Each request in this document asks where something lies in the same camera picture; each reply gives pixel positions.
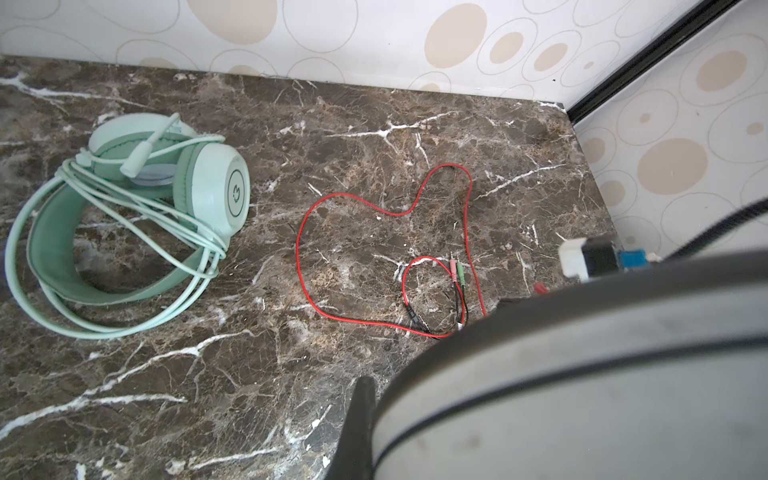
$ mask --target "wallpaper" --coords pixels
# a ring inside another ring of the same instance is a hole
[[[768,196],[768,2],[744,0],[576,125],[626,248],[666,255]],[[768,245],[768,217],[712,251]]]
[[[13,55],[558,101],[697,0],[2,0]]]

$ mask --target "black cable joint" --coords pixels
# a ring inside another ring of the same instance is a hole
[[[420,317],[418,313],[416,313],[416,311],[413,309],[413,307],[410,306],[408,303],[406,303],[406,310],[408,310],[408,316],[411,317],[411,323],[413,325],[416,325],[425,333],[432,333],[432,331],[427,326],[426,322],[422,320],[422,317]]]

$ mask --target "headset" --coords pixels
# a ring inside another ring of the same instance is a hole
[[[19,306],[35,321],[61,335],[110,339],[161,325],[203,293],[227,254],[230,237],[245,224],[250,177],[245,160],[221,135],[199,135],[179,114],[127,114],[97,128],[74,159],[37,190],[14,220],[5,245],[5,278]],[[35,215],[35,208],[42,203]],[[75,268],[74,235],[83,209],[92,204],[135,233],[176,268],[149,286],[108,293],[86,283]],[[127,207],[196,249],[179,261],[112,206]],[[28,265],[48,301],[80,329],[52,322],[22,289],[16,250],[30,217]],[[144,300],[191,280],[181,295],[156,316],[136,326],[103,326],[82,319],[65,304],[114,305]]]

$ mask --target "white wall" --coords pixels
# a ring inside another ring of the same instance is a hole
[[[744,0],[576,125],[626,248],[666,255],[768,196],[768,2]],[[768,246],[768,217],[711,251]]]
[[[573,105],[697,0],[2,0],[12,55]]]

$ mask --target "red object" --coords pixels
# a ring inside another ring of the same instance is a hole
[[[539,295],[544,295],[545,293],[549,293],[549,288],[547,288],[543,283],[537,282],[533,284],[533,290],[538,293]]]
[[[312,308],[315,309],[315,311],[317,311],[320,315],[325,316],[326,318],[330,318],[330,319],[334,319],[334,320],[339,320],[340,322],[358,323],[358,324],[361,324],[361,325],[389,326],[389,327],[392,327],[392,328],[396,328],[396,329],[400,329],[400,330],[405,330],[406,332],[411,332],[411,333],[414,333],[416,335],[428,336],[428,337],[436,338],[436,339],[445,338],[445,337],[451,336],[453,334],[453,332],[444,333],[444,334],[425,333],[425,332],[420,332],[420,331],[418,331],[416,329],[411,329],[411,328],[409,328],[407,326],[400,325],[398,323],[373,322],[371,320],[360,320],[360,319],[347,318],[345,316],[331,315],[330,313],[323,311],[312,300],[312,297],[310,296],[309,291],[307,291],[307,289],[306,289],[306,284],[304,283],[304,277],[303,277],[303,275],[301,273],[301,262],[300,262],[300,259],[299,259],[299,247],[300,247],[300,244],[301,244],[301,234],[304,231],[304,227],[306,226],[306,221],[310,217],[310,214],[322,202],[325,202],[326,200],[329,200],[329,199],[334,198],[334,197],[349,197],[349,198],[352,198],[352,199],[357,200],[359,202],[363,202],[365,205],[367,205],[368,207],[371,207],[372,209],[376,210],[377,212],[380,212],[381,214],[389,215],[391,217],[404,217],[405,215],[408,215],[411,212],[413,212],[413,209],[416,207],[416,204],[419,202],[419,198],[421,197],[422,191],[424,190],[424,187],[426,186],[427,182],[429,181],[429,178],[437,170],[439,170],[441,168],[444,168],[444,167],[458,168],[459,170],[462,170],[465,174],[467,174],[467,177],[469,178],[469,189],[467,189],[467,197],[464,200],[464,246],[465,246],[466,253],[467,253],[467,261],[469,263],[469,267],[472,269],[472,275],[475,277],[475,285],[477,286],[477,289],[478,289],[478,299],[480,300],[480,309],[482,310],[483,316],[488,315],[485,312],[485,304],[483,303],[482,293],[480,291],[480,280],[478,279],[477,273],[475,272],[475,265],[472,263],[472,255],[470,255],[470,253],[469,253],[469,234],[468,234],[468,231],[467,231],[467,208],[469,207],[469,195],[472,193],[472,175],[469,173],[469,171],[466,168],[464,168],[464,167],[462,167],[461,165],[458,165],[458,164],[442,164],[442,165],[438,165],[435,168],[432,168],[427,173],[426,178],[422,182],[422,186],[419,188],[419,192],[416,194],[416,199],[413,201],[413,204],[411,205],[411,207],[408,210],[406,210],[404,212],[397,213],[397,212],[390,212],[390,211],[387,211],[387,210],[383,210],[382,208],[379,208],[376,205],[373,205],[370,202],[368,202],[366,200],[363,200],[360,197],[357,197],[356,195],[348,194],[348,193],[345,193],[345,192],[339,192],[339,193],[335,193],[335,194],[326,195],[325,197],[321,198],[320,200],[315,202],[310,207],[310,209],[304,215],[304,220],[302,220],[301,227],[299,228],[299,234],[296,236],[296,271],[299,274],[299,282],[301,283],[301,289],[304,292],[304,296],[306,297],[307,301],[310,303]],[[425,259],[425,258],[437,262],[437,264],[442,266],[445,269],[446,273],[448,273],[448,275],[451,276],[451,270],[448,267],[446,267],[445,264],[443,264],[442,262],[440,262],[436,258],[422,256],[422,257],[418,257],[418,258],[415,258],[415,259],[411,260],[411,262],[406,267],[406,270],[402,274],[402,297],[403,297],[403,300],[406,302],[406,304],[408,304],[408,297],[406,296],[406,275],[408,274],[408,270],[410,270],[411,266],[413,266],[413,263],[415,261],[421,260],[421,259]]]

